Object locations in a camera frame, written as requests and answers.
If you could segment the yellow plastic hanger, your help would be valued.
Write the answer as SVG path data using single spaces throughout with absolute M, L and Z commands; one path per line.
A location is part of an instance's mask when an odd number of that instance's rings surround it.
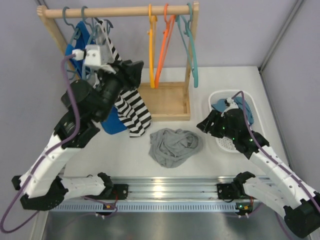
M 152 89 L 155 88 L 155 74 L 154 74 L 154 61 L 155 61 L 155 46 L 156 46 L 156 28 L 157 28 L 157 16 L 152 15 L 152 5 L 148 5 L 148 19 L 149 19 L 149 83 Z

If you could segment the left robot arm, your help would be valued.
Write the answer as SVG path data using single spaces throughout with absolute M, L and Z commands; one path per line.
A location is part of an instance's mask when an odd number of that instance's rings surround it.
M 96 123 L 106 120 L 122 90 L 140 86 L 144 62 L 116 60 L 110 70 L 96 70 L 100 86 L 78 79 L 67 83 L 61 97 L 67 108 L 54 127 L 46 148 L 30 171 L 12 178 L 16 190 L 23 192 L 20 203 L 25 210 L 48 211 L 63 201 L 78 197 L 108 199 L 114 184 L 106 173 L 65 178 L 59 175 L 66 163 L 84 149 L 100 131 Z

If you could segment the grey tank top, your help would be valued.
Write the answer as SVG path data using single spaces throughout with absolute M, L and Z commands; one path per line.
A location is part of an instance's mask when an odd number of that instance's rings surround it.
M 163 128 L 149 137 L 149 156 L 167 169 L 179 167 L 204 147 L 203 139 L 189 130 Z

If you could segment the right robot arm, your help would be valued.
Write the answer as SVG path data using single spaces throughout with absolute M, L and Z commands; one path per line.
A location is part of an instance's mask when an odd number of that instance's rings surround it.
M 196 127 L 216 138 L 232 140 L 236 150 L 262 170 L 273 182 L 270 186 L 250 172 L 239 173 L 233 180 L 238 198 L 247 196 L 264 203 L 284 219 L 299 238 L 320 227 L 320 194 L 300 179 L 275 153 L 259 132 L 251 130 L 240 108 L 223 113 L 212 110 Z

